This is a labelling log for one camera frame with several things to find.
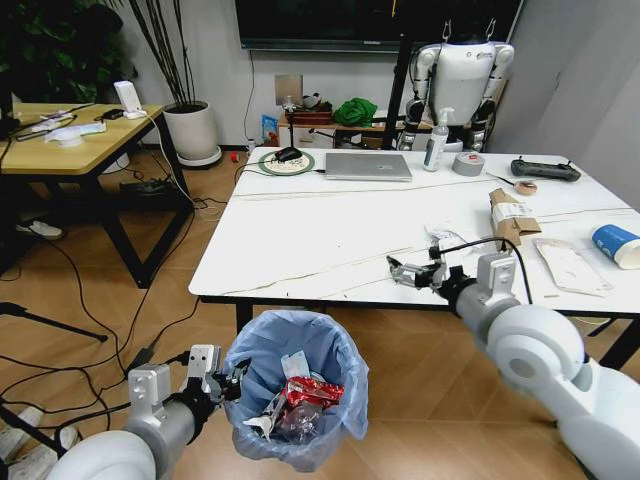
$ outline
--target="silver laptop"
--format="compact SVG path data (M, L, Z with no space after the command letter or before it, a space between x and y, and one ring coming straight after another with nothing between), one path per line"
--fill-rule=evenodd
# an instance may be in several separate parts
M327 153L325 177L386 182L410 182L412 178L407 162L399 153Z

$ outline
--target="red snack wrapper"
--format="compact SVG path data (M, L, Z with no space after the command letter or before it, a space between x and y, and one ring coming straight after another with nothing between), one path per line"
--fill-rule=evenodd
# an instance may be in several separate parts
M329 408L340 403L344 387L320 382L310 377L291 377L282 393L287 396L290 408L297 407L302 401Z

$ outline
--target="black tv screen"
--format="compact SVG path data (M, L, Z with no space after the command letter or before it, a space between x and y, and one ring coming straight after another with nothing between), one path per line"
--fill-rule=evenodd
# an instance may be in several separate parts
M395 52L400 33L439 43L446 19L456 38L508 41L523 0L236 0L242 48Z

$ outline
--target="sneaker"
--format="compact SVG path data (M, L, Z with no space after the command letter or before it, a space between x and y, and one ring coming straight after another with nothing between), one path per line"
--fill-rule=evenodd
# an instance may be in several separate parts
M74 427L65 427L60 432L60 443L66 450L73 446L77 438L78 431ZM45 445L38 445L9 465L9 480L45 480L57 461L56 452Z
M27 235L38 235L46 238L47 240L58 240L64 235L64 232L59 228L52 227L51 225L38 220L34 220L31 223L16 225L16 231Z
M40 425L43 413L34 407L25 408L18 417L32 427ZM29 440L29 435L18 428L7 427L0 432L0 460L8 463Z

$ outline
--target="plastic bottle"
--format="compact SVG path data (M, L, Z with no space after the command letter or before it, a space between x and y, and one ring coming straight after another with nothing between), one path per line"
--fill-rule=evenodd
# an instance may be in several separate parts
M438 125L433 128L431 137L427 142L427 153L424 157L424 169L430 172L435 172L440 164L440 156L444 151L444 146L447 144L447 137L449 136L449 115L453 114L453 108L446 107L441 108L438 112Z

